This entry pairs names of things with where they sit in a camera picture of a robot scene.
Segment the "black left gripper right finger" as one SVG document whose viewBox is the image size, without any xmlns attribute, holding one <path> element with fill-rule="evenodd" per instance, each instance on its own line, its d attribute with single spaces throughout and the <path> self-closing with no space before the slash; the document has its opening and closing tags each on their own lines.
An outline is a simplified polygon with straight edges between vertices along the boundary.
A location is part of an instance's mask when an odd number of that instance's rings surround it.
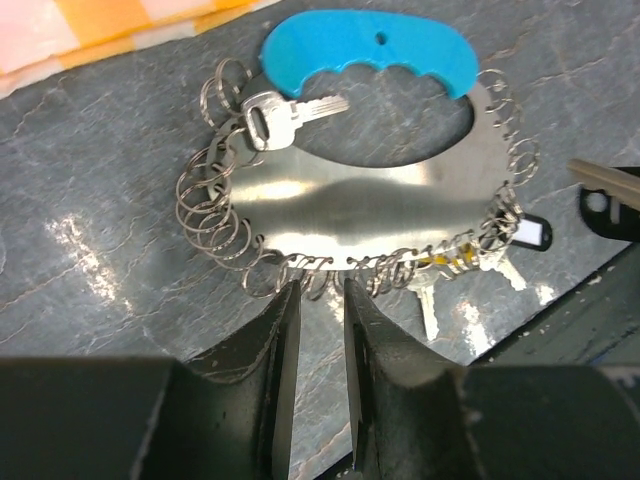
<svg viewBox="0 0 640 480">
<path fill-rule="evenodd" d="M 636 365 L 457 365 L 344 285 L 353 463 L 365 479 L 635 479 Z"/>
</svg>

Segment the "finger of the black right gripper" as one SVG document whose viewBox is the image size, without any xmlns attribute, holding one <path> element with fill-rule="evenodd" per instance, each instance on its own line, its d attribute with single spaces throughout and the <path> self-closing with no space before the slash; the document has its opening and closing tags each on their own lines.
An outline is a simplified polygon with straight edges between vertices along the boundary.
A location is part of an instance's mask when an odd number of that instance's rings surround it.
<svg viewBox="0 0 640 480">
<path fill-rule="evenodd" d="M 596 235 L 613 240 L 639 239 L 639 167 L 610 167 L 573 158 L 567 169 L 581 184 L 578 208 Z"/>
</svg>

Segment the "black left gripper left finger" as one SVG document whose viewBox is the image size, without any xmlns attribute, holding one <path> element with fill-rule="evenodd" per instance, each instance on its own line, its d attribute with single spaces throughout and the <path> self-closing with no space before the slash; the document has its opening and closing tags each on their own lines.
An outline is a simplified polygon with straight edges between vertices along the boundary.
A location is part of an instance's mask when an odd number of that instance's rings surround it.
<svg viewBox="0 0 640 480">
<path fill-rule="evenodd" d="M 5 357 L 5 479 L 284 479 L 289 473 L 301 293 L 187 362 Z"/>
</svg>

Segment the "black key tag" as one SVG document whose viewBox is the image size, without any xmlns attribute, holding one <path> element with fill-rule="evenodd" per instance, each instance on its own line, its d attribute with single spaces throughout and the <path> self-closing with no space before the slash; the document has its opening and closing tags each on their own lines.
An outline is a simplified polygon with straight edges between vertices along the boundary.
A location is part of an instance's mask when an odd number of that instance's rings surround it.
<svg viewBox="0 0 640 480">
<path fill-rule="evenodd" d="M 511 240 L 515 247 L 538 252 L 546 252 L 552 242 L 553 229 L 549 221 L 528 213 L 524 214 Z"/>
</svg>

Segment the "yellow key tag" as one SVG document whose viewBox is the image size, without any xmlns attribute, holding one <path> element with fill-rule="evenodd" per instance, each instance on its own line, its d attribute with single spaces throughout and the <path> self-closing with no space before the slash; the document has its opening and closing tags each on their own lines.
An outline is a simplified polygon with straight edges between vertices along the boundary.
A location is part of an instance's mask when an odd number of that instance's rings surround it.
<svg viewBox="0 0 640 480">
<path fill-rule="evenodd" d="M 466 268 L 468 265 L 472 263 L 473 255 L 469 252 L 463 252 L 461 254 L 446 256 L 446 255 L 436 255 L 436 256 L 427 256 L 421 258 L 419 260 L 420 265 L 444 265 L 455 268 Z"/>
</svg>

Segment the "blue key tag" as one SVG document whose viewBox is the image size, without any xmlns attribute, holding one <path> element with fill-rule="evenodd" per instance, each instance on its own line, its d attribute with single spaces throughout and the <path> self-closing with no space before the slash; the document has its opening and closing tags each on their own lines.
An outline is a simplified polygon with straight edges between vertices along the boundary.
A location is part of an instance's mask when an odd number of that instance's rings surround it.
<svg viewBox="0 0 640 480">
<path fill-rule="evenodd" d="M 293 15 L 267 36 L 263 72 L 279 91 L 301 96 L 316 74 L 339 74 L 364 64 L 376 70 L 403 67 L 431 76 L 458 99 L 479 73 L 477 55 L 453 27 L 432 19 L 375 10 L 325 9 Z"/>
</svg>

